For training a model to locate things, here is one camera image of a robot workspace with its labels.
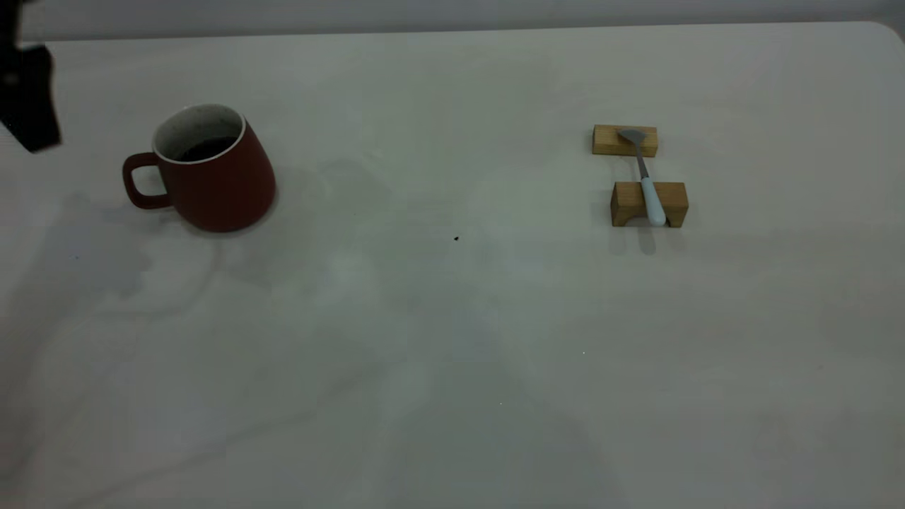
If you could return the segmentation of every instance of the spoon head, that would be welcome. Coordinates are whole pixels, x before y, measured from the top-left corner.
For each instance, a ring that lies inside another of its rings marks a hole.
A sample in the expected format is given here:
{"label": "spoon head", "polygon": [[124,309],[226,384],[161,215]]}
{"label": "spoon head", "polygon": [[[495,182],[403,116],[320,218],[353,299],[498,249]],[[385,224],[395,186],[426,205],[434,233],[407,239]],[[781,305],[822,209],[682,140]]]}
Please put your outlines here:
{"label": "spoon head", "polygon": [[619,136],[628,139],[635,145],[641,145],[641,142],[647,138],[643,131],[637,129],[621,129],[619,130]]}

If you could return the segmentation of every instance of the dark liquid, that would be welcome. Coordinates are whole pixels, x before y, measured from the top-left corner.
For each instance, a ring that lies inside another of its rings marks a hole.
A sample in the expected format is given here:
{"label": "dark liquid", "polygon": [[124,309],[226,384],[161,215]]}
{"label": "dark liquid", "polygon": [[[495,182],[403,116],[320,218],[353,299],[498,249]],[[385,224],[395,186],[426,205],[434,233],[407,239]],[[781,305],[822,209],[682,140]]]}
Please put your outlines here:
{"label": "dark liquid", "polygon": [[181,156],[176,158],[177,161],[190,163],[200,161],[202,159],[212,158],[229,149],[236,141],[235,136],[221,136],[218,138],[209,138],[198,143],[189,150],[183,152]]}

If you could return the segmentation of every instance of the metal spoon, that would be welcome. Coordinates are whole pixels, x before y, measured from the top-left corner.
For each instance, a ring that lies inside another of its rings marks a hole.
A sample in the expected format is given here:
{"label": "metal spoon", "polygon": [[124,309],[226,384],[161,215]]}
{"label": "metal spoon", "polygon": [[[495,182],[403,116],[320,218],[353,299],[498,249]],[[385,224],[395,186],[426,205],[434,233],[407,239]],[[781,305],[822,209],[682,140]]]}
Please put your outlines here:
{"label": "metal spoon", "polygon": [[657,190],[653,188],[653,180],[647,173],[644,157],[641,155],[641,142],[647,138],[647,134],[637,129],[622,129],[619,130],[619,136],[634,144],[634,155],[638,158],[638,169],[641,171],[641,189],[644,191],[644,204],[647,206],[648,219],[654,226],[665,225],[666,214],[663,212],[663,205],[660,204],[660,197],[657,196]]}

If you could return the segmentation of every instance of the mug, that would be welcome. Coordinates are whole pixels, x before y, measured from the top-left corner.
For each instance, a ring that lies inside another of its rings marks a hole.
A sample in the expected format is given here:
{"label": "mug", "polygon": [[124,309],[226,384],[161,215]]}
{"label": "mug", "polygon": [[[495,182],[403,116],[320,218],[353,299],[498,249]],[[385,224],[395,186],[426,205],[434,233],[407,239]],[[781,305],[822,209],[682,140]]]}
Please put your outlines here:
{"label": "mug", "polygon": [[[254,224],[273,203],[271,162],[245,117],[221,104],[186,108],[157,128],[153,152],[122,165],[126,194],[140,208],[173,206],[189,223],[211,232]],[[157,166],[165,195],[143,195],[132,172]]]}

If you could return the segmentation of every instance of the mug handle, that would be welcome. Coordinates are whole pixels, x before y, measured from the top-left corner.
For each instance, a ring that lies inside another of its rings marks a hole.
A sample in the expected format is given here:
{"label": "mug handle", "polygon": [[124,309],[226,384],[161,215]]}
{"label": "mug handle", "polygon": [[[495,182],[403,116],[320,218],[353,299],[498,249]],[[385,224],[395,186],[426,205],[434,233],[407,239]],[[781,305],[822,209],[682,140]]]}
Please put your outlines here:
{"label": "mug handle", "polygon": [[132,178],[132,172],[135,171],[136,168],[141,168],[143,166],[157,166],[158,162],[159,159],[157,158],[157,154],[153,152],[144,152],[142,154],[129,156],[126,159],[126,162],[122,163],[122,181],[126,185],[126,194],[129,195],[129,199],[132,200],[132,203],[138,208],[163,208],[165,206],[173,205],[169,195],[150,197],[139,193],[138,189],[135,187],[135,180]]}

